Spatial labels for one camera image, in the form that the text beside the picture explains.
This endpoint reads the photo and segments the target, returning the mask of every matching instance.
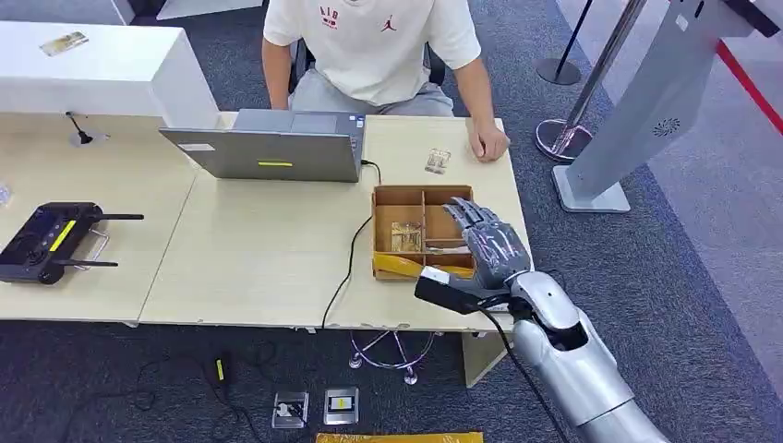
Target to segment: gray laptop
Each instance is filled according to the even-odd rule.
[[[161,128],[218,178],[359,181],[365,116],[243,109],[228,130]]]

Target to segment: robotic arm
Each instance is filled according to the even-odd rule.
[[[461,314],[508,304],[515,349],[585,441],[669,442],[639,409],[584,311],[554,279],[530,270],[514,229],[491,210],[461,198],[445,209],[463,229],[476,262],[475,277],[424,268],[416,297]]]

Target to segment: cardboard box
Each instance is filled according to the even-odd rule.
[[[464,245],[459,225],[441,206],[452,197],[473,201],[470,186],[377,186],[372,194],[373,252],[401,257],[424,266],[473,268],[470,254],[435,254],[427,246]],[[415,222],[422,226],[421,250],[392,251],[392,223]],[[413,280],[413,277],[378,269],[373,260],[373,275],[378,280]]]

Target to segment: t-shirt logo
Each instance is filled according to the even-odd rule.
[[[394,17],[394,16],[389,16],[389,19],[386,20],[386,24],[383,25],[383,29],[380,30],[381,32],[383,32],[385,30],[396,30],[395,28],[392,28],[392,17]]]
[[[330,7],[324,9],[323,6],[320,6],[320,20],[324,26],[328,26],[333,30],[337,29],[337,11],[334,9]]]

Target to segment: yellow label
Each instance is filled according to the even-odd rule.
[[[52,243],[52,247],[49,248],[49,252],[54,252],[57,250],[58,247],[60,247],[60,244],[63,243],[63,240],[66,239],[66,236],[68,233],[71,232],[71,229],[73,229],[74,224],[76,224],[75,220],[69,221],[66,225],[66,228],[61,232],[56,239],[54,239],[54,243]]]
[[[223,362],[215,360],[215,364],[218,366],[218,379],[223,381]]]
[[[290,168],[294,166],[290,162],[259,162],[259,166],[282,166],[283,168]]]

